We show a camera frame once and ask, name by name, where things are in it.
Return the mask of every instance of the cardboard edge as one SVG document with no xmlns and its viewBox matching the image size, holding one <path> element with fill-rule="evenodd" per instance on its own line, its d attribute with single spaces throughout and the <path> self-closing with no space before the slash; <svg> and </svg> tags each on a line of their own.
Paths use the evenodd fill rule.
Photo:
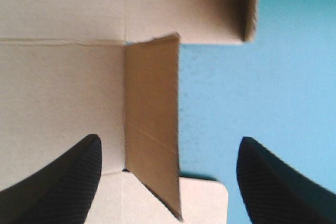
<svg viewBox="0 0 336 224">
<path fill-rule="evenodd" d="M 245 0 L 245 29 L 243 42 L 251 42 L 255 38 L 258 23 L 258 1 Z"/>
<path fill-rule="evenodd" d="M 124 47 L 124 78 L 123 78 L 123 84 L 125 86 L 126 84 L 126 67 L 127 67 L 127 61 L 126 61 L 126 57 L 127 57 L 127 48 L 132 48 L 132 47 L 136 47 L 136 46 L 139 46 L 139 45 L 142 45 L 142 46 L 148 46 L 148 45 L 155 45 L 155 44 L 161 44 L 161 43 L 165 43 L 165 42 L 169 42 L 171 40 L 177 40 L 178 41 L 178 44 L 180 44 L 180 35 L 178 33 L 170 33 L 170 34 L 167 34 L 167 35 L 164 35 L 163 37 L 154 37 L 152 39 L 149 39 L 147 41 L 137 41 L 135 43 L 131 43 L 129 45 L 126 45 Z M 178 47 L 178 50 L 177 50 L 177 69 L 179 68 L 179 47 Z M 178 104 L 179 103 L 179 93 L 178 93 L 178 88 L 179 88 L 179 85 L 178 85 L 178 75 L 179 75 L 179 71 L 177 71 L 177 76 L 176 76 L 176 103 Z M 127 117 L 126 117 L 126 88 L 124 89 L 124 108 L 123 108 L 123 126 L 124 126 L 124 132 L 125 132 L 125 145 L 126 145 L 126 142 L 127 142 L 127 134 L 126 134 L 126 131 L 127 131 Z M 178 134 L 178 129 L 179 129 L 179 121 L 178 121 L 178 108 L 177 108 L 177 125 L 176 125 L 176 151 L 177 153 L 179 152 L 179 143 L 178 143 L 178 139 L 179 139 L 179 134 Z M 123 170 L 123 172 L 131 172 L 130 170 L 127 169 L 127 158 L 128 158 L 128 154 L 127 154 L 127 148 L 125 147 L 125 169 Z M 160 196 L 155 192 L 153 191 L 150 186 L 148 186 L 146 183 L 144 183 L 138 176 L 136 176 L 136 178 L 147 188 L 147 190 L 149 190 L 149 192 L 154 196 L 156 197 L 166 208 L 167 210 L 169 210 L 171 212 L 171 214 L 180 222 L 183 222 L 183 217 L 182 217 L 182 210 L 181 210 L 181 186 L 180 186 L 180 160 L 179 160 L 179 155 L 177 155 L 177 158 L 176 158 L 176 179 L 178 181 L 177 183 L 177 189 L 178 189 L 178 208 L 179 208 L 179 211 L 175 211 L 173 207 L 171 207 L 168 203 L 166 203 L 162 198 L 160 198 Z"/>
</svg>

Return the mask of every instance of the cardboard flap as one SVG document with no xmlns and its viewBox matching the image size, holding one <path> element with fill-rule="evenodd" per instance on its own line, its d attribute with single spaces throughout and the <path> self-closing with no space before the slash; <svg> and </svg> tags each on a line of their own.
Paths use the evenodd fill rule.
<svg viewBox="0 0 336 224">
<path fill-rule="evenodd" d="M 181 218 L 177 144 L 180 37 L 125 49 L 126 168 Z"/>
</svg>

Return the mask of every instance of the corrugated cardboard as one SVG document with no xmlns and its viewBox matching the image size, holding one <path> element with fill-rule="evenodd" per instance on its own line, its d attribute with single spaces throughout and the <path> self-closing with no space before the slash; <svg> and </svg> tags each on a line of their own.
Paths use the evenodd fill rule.
<svg viewBox="0 0 336 224">
<path fill-rule="evenodd" d="M 181 218 L 176 34 L 125 49 L 126 168 Z"/>
<path fill-rule="evenodd" d="M 0 39 L 146 40 L 178 31 L 183 43 L 241 44 L 257 0 L 1 0 Z"/>
<path fill-rule="evenodd" d="M 127 5 L 129 41 L 178 31 L 182 43 L 241 44 L 254 35 L 256 0 L 127 0 Z"/>
<path fill-rule="evenodd" d="M 190 178 L 180 178 L 180 184 L 184 223 L 226 223 L 228 195 L 222 184 Z M 118 173 L 101 177 L 86 223 L 178 224 L 180 222 L 134 175 Z"/>
<path fill-rule="evenodd" d="M 185 223 L 225 221 L 222 186 L 178 178 L 178 36 L 125 42 L 177 30 L 182 42 L 240 44 L 256 4 L 0 0 L 0 190 L 96 133 L 103 170 L 87 223 L 176 223 L 152 193 Z"/>
</svg>

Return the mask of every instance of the blue background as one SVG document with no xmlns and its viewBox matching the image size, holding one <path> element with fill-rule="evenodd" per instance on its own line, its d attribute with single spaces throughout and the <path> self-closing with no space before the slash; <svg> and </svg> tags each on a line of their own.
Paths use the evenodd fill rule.
<svg viewBox="0 0 336 224">
<path fill-rule="evenodd" d="M 336 192 L 336 0 L 260 0 L 253 43 L 182 45 L 179 92 L 182 174 L 226 186 L 229 224 L 243 136 Z"/>
</svg>

